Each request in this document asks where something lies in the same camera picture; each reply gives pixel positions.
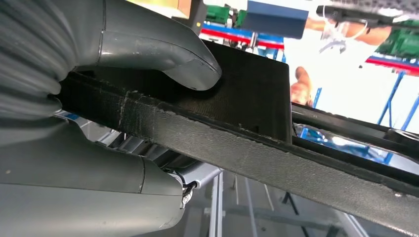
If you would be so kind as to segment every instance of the black textured material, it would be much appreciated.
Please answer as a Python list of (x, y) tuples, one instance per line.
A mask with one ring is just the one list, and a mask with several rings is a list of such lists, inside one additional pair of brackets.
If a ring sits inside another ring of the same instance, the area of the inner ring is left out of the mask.
[[(151, 96), (198, 115), (291, 142), (288, 65), (209, 41), (206, 45), (223, 69), (220, 81), (208, 91), (190, 90), (158, 71), (93, 68), (93, 72), (84, 73), (127, 88), (126, 98)], [(102, 103), (118, 110), (114, 118), (118, 129), (135, 130), (136, 121), (129, 119), (130, 107), (124, 100), (112, 104), (105, 99)], [(96, 113), (108, 116), (108, 111)]]
[(348, 7), (391, 8), (407, 13), (419, 13), (419, 0), (331, 0)]
[[(272, 64), (261, 57), (211, 43), (208, 46), (211, 50), (225, 49), (218, 53), (213, 51), (223, 67), (224, 79), (212, 93), (222, 91), (227, 96), (241, 89), (238, 81), (235, 86), (229, 86), (227, 79), (234, 80), (233, 77), (238, 77), (242, 81), (249, 81), (249, 78), (256, 78), (252, 77), (251, 70), (248, 69), (251, 65), (249, 61), (252, 60), (260, 71), (265, 72), (258, 74), (259, 81), (273, 78), (271, 73), (275, 69), (265, 70)], [(276, 65), (277, 71), (286, 70), (283, 64)], [(106, 73), (98, 73), (99, 71), (101, 69), (96, 71), (96, 78), (70, 73), (62, 82), (63, 89), (59, 98), (65, 110), (408, 235), (419, 234), (419, 226), (416, 224), (419, 213), (417, 176), (296, 137), (293, 138), (294, 145), (274, 139), (265, 134), (265, 129), (273, 126), (270, 124), (266, 127), (259, 124), (260, 134), (257, 134), (244, 129), (251, 128), (253, 123), (241, 124), (240, 127), (240, 124), (234, 124), (237, 120), (226, 121), (230, 113), (252, 115), (248, 111), (253, 107), (248, 105), (249, 101), (244, 97), (241, 103), (234, 104), (241, 107), (229, 110), (228, 105), (232, 104), (224, 100), (211, 100), (211, 91), (208, 94), (191, 94), (189, 90), (167, 83), (171, 80), (165, 81), (162, 74), (132, 71), (131, 74), (138, 77), (131, 78), (129, 82), (125, 79), (129, 74), (124, 71), (111, 73), (113, 70), (105, 69)], [(122, 81), (125, 88), (113, 84), (115, 81), (101, 80), (105, 76)], [(148, 81), (145, 76), (153, 77), (158, 85), (149, 85), (160, 88), (162, 92), (150, 89), (155, 94), (148, 96), (137, 91), (136, 88), (146, 89), (135, 86), (141, 81)], [(286, 89), (287, 93), (283, 94), (289, 96), (288, 88)], [(260, 101), (261, 104), (274, 106), (267, 99), (272, 97), (267, 95), (272, 91), (271, 88), (256, 86), (249, 92), (252, 94), (247, 96), (261, 96), (265, 100)], [(213, 105), (209, 102), (219, 104), (209, 107), (208, 104)], [(218, 117), (209, 116), (210, 112), (220, 110), (222, 113), (218, 113)], [(258, 116), (262, 118), (264, 115), (259, 113)], [(282, 119), (278, 117), (276, 122), (289, 126), (286, 116), (282, 116)]]
[(293, 103), (293, 122), (310, 125), (341, 136), (365, 142), (408, 156), (419, 162), (419, 146), (390, 139), (388, 127), (332, 115), (316, 109), (310, 109)]

